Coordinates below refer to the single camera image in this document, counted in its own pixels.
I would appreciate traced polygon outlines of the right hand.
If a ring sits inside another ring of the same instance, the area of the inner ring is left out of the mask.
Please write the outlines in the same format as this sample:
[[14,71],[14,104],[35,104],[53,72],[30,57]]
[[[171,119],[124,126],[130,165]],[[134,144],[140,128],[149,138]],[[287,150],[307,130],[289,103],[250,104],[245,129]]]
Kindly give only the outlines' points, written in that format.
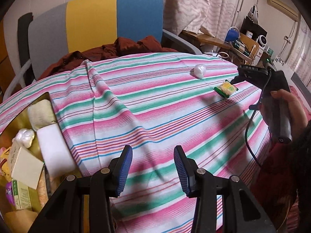
[[283,89],[271,91],[270,94],[274,99],[283,99],[287,102],[290,113],[292,138],[293,140],[297,139],[308,125],[307,116],[298,98]]

